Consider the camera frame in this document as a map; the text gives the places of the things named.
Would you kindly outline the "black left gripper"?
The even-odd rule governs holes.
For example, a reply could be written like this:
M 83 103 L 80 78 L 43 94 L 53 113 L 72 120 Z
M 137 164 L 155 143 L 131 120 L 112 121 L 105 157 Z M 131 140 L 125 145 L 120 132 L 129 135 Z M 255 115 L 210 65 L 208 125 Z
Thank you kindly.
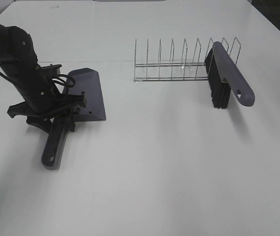
M 46 133 L 52 128 L 51 119 L 60 119 L 61 122 L 68 125 L 70 131 L 74 131 L 74 114 L 75 107 L 85 108 L 87 101 L 84 95 L 62 94 L 60 101 L 53 101 L 52 107 L 44 112 L 32 110 L 27 102 L 12 105 L 8 108 L 7 113 L 11 118 L 15 116 L 26 116 L 28 125 L 37 127 Z

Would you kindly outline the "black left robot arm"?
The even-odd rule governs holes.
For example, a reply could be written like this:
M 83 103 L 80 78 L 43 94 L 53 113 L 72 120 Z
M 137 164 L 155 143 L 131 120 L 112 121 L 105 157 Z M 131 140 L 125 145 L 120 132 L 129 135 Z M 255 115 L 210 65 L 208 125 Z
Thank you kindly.
M 76 81 L 60 73 L 60 64 L 40 66 L 33 41 L 25 30 L 0 24 L 0 76 L 10 82 L 23 102 L 9 106 L 11 118 L 25 116 L 27 124 L 50 132 L 56 119 L 73 132 L 73 108 L 86 106 L 83 95 L 69 94 Z

